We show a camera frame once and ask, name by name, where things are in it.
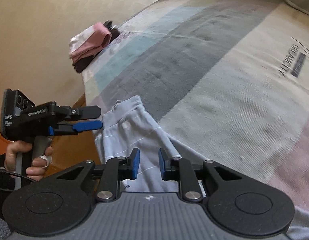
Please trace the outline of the black sleeved left forearm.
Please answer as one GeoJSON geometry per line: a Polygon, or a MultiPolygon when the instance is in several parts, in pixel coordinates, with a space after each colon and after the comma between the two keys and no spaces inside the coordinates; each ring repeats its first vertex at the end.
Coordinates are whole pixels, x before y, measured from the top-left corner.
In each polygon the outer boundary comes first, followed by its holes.
{"type": "Polygon", "coordinates": [[[3,219],[2,205],[6,197],[10,194],[10,190],[14,191],[15,179],[5,173],[0,173],[0,218],[3,219]]]}

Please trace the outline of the person left hand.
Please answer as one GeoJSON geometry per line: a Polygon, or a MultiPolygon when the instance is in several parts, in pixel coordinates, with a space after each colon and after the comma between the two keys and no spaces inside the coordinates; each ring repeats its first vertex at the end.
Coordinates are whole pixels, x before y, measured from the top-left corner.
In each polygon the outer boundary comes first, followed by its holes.
{"type": "MultiPolygon", "coordinates": [[[[6,171],[16,171],[16,159],[18,153],[27,153],[31,151],[32,145],[23,141],[10,143],[6,148],[4,167],[6,171]]],[[[26,169],[29,178],[39,181],[44,178],[48,168],[48,162],[40,157],[33,159],[30,167],[26,169]]]]}

